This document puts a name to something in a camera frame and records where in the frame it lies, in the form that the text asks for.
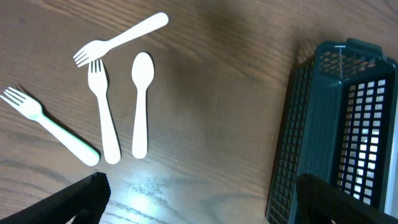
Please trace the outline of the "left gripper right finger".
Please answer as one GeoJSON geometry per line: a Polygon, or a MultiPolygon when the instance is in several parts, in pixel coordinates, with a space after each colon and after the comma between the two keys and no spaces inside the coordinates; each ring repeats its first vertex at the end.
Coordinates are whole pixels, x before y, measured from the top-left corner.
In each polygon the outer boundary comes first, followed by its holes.
{"type": "Polygon", "coordinates": [[[299,223],[397,224],[397,219],[342,192],[312,174],[296,182],[299,223]]]}

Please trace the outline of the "white fork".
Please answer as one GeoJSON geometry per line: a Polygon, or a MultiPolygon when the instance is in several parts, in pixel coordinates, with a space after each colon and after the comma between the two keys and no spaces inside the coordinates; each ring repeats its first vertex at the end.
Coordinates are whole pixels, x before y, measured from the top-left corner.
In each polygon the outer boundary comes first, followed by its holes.
{"type": "Polygon", "coordinates": [[[121,150],[108,103],[108,79],[101,59],[89,63],[88,85],[98,101],[104,158],[108,164],[117,164],[121,150]]]}
{"type": "Polygon", "coordinates": [[[44,115],[41,104],[32,97],[9,86],[1,98],[26,118],[38,122],[84,164],[99,163],[100,154],[96,150],[44,115]]]}
{"type": "Polygon", "coordinates": [[[141,21],[116,37],[113,37],[112,39],[93,40],[87,43],[73,56],[73,59],[77,67],[84,66],[96,59],[101,58],[111,49],[160,29],[166,26],[168,23],[168,15],[164,12],[158,12],[157,14],[148,17],[147,19],[141,21]]]}

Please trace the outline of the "white fork middle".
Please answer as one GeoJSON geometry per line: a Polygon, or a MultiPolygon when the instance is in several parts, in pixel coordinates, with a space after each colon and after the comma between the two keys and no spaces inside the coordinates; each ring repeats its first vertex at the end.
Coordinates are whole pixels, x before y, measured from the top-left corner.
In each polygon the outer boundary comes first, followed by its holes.
{"type": "Polygon", "coordinates": [[[101,59],[89,63],[88,85],[98,101],[104,158],[108,164],[117,164],[121,150],[108,103],[108,79],[101,59]]]}

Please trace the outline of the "white spoon left side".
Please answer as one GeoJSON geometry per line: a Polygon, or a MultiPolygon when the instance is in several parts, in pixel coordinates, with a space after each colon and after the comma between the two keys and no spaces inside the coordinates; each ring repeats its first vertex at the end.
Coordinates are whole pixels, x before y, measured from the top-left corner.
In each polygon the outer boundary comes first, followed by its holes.
{"type": "Polygon", "coordinates": [[[146,52],[139,53],[132,65],[132,80],[137,88],[136,113],[132,135],[132,155],[143,159],[148,150],[147,89],[154,79],[154,63],[146,52]]]}

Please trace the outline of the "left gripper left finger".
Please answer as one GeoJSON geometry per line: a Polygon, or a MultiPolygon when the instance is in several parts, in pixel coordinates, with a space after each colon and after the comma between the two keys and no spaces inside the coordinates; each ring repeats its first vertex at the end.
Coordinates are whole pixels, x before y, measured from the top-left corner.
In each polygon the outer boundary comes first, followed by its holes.
{"type": "Polygon", "coordinates": [[[111,196],[105,173],[95,172],[63,190],[1,219],[15,223],[99,223],[111,196]]]}

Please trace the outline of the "white fork upper left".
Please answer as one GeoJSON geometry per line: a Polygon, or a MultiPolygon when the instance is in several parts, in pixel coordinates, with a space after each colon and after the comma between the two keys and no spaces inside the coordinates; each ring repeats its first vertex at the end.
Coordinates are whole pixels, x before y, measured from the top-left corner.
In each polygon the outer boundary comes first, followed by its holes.
{"type": "Polygon", "coordinates": [[[160,29],[166,26],[168,23],[168,15],[164,12],[158,12],[157,14],[148,17],[147,19],[141,21],[116,37],[113,37],[112,39],[93,40],[87,43],[73,56],[73,59],[77,67],[84,66],[96,59],[101,58],[111,49],[160,29]]]}

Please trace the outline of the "black plastic basket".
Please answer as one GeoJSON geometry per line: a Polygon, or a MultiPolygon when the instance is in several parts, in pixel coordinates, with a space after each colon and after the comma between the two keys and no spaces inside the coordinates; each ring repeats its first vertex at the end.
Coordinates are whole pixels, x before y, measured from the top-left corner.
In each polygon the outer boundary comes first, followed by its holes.
{"type": "Polygon", "coordinates": [[[265,218],[298,223],[312,174],[397,216],[397,62],[376,44],[324,41],[290,72],[265,218]]]}

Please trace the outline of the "white fork far left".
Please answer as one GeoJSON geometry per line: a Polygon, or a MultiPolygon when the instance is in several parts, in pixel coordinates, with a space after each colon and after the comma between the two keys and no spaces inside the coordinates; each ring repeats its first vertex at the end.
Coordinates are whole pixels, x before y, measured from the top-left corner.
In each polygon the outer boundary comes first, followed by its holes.
{"type": "Polygon", "coordinates": [[[32,97],[9,86],[1,98],[26,118],[38,122],[84,164],[99,163],[100,154],[96,150],[44,115],[41,104],[32,97]]]}

